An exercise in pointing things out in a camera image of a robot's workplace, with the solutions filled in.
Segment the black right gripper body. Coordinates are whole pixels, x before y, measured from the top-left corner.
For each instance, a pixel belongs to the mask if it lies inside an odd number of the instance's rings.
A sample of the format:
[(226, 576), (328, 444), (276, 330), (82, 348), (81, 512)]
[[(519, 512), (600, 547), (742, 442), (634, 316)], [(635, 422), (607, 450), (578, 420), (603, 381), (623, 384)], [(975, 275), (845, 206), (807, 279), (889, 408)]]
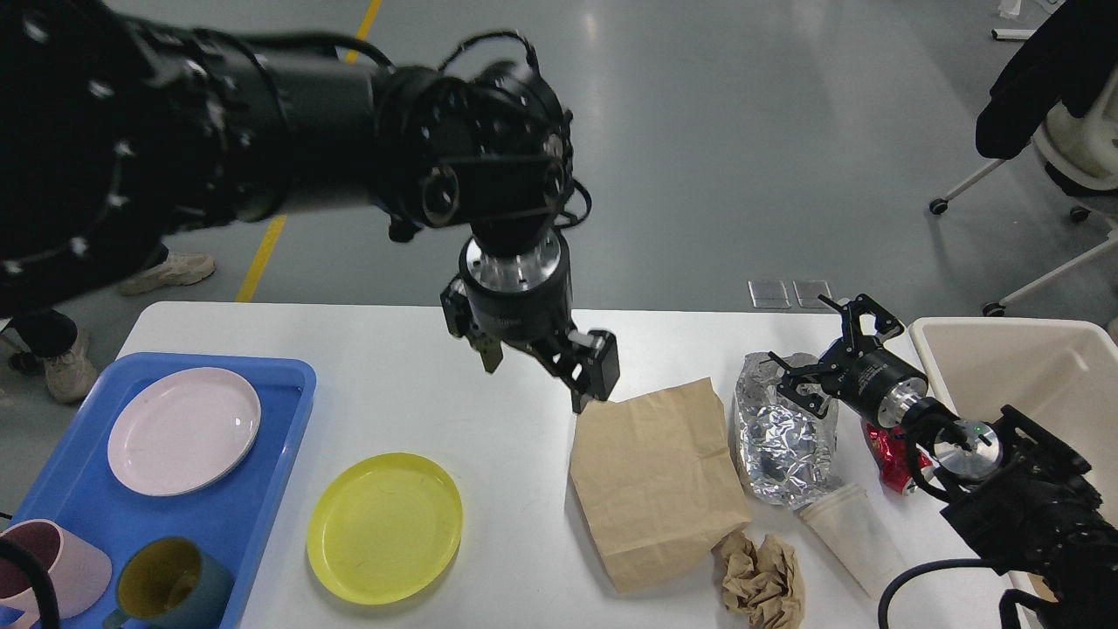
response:
[(883, 429), (901, 425), (906, 411), (928, 394), (926, 375), (877, 340), (859, 349), (835, 340), (821, 363), (827, 368), (821, 377), (823, 391)]

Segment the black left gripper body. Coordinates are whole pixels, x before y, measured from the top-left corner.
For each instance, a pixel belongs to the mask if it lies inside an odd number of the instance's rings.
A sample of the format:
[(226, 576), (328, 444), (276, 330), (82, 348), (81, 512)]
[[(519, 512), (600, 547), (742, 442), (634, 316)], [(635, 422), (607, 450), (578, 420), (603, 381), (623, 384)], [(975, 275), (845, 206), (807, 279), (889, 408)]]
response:
[(480, 340), (500, 340), (534, 358), (570, 391), (606, 402), (620, 378), (618, 339), (607, 328), (580, 330), (572, 315), (571, 256), (563, 235), (548, 231), (514, 256), (484, 252), (470, 238), (459, 270), (442, 290), (448, 334), (479, 354)]

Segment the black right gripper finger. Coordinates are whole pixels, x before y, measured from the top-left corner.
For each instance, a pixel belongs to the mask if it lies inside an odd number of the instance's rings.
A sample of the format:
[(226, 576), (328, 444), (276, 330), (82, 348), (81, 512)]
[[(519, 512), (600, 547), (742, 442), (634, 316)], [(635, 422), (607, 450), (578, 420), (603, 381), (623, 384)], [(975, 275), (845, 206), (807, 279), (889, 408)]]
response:
[[(904, 331), (903, 323), (885, 309), (869, 294), (859, 294), (847, 301), (834, 301), (825, 294), (818, 295), (818, 301), (839, 312), (841, 317), (841, 335), (836, 342), (843, 350), (877, 350), (884, 347), (887, 340), (897, 339)], [(866, 334), (862, 328), (862, 320), (870, 317), (873, 334)]]
[(830, 398), (824, 394), (803, 393), (802, 385), (819, 385), (821, 377), (831, 374), (831, 366), (823, 363), (811, 363), (805, 366), (792, 366), (778, 354), (768, 353), (768, 359), (783, 371), (777, 384), (779, 394), (792, 401), (795, 406), (813, 414), (815, 418), (825, 418), (828, 411)]

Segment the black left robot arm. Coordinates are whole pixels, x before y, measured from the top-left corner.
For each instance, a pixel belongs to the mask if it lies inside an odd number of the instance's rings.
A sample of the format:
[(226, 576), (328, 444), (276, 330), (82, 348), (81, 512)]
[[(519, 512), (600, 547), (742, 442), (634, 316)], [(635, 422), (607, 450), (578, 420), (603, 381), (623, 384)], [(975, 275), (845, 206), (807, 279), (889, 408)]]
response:
[(375, 206), (389, 238), (466, 225), (440, 301), (487, 373), (503, 347), (606, 401), (618, 339), (571, 314), (572, 114), (536, 48), (479, 76), (339, 34), (153, 23), (100, 1), (3, 3), (3, 315), (122, 282), (176, 232)]

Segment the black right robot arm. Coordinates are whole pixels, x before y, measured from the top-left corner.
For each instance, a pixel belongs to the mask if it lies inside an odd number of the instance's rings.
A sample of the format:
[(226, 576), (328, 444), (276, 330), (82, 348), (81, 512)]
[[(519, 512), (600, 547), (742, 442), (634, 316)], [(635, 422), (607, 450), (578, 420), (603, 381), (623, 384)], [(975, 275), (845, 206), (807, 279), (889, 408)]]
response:
[(916, 576), (980, 568), (1035, 574), (1052, 593), (1004, 591), (1004, 628), (1021, 626), (1018, 609), (1045, 628), (1114, 628), (1117, 534), (1087, 482), (1090, 463), (1013, 406), (1002, 406), (994, 422), (955, 414), (921, 370), (887, 349), (904, 327), (869, 295), (823, 303), (839, 312), (841, 335), (817, 363), (793, 366), (770, 353), (780, 368), (777, 390), (818, 418), (833, 398), (880, 430), (899, 427), (915, 485), (942, 502), (942, 518), (975, 552), (904, 570), (879, 598), (878, 625), (889, 626), (892, 600)]

